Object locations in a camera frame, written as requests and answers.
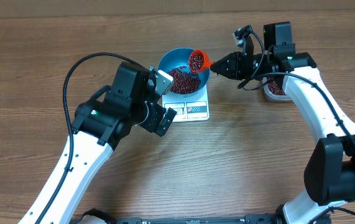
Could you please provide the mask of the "red scoop with blue handle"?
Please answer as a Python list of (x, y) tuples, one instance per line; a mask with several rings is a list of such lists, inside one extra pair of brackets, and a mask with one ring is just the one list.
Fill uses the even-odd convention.
[(193, 72), (204, 72), (206, 69), (210, 68), (212, 64), (214, 64), (214, 62), (212, 62), (208, 54), (202, 50), (194, 50), (189, 56), (188, 65)]

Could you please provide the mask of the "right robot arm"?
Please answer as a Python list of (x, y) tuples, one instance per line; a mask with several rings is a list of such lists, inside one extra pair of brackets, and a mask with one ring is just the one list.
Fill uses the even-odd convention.
[(289, 22), (266, 24), (259, 37), (251, 26), (233, 32), (239, 47), (211, 64), (211, 71), (239, 82), (268, 78), (295, 103), (315, 141), (304, 171), (304, 190), (275, 213), (276, 223), (329, 223), (330, 215), (355, 201), (355, 123), (328, 91), (316, 62), (298, 53)]

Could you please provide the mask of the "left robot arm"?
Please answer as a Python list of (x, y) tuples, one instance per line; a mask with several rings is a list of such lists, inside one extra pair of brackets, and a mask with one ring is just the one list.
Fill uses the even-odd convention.
[(133, 126), (158, 136), (167, 132), (176, 111), (158, 100), (173, 84), (162, 70), (122, 62), (113, 84), (77, 107), (62, 155), (21, 223), (68, 223), (97, 171)]

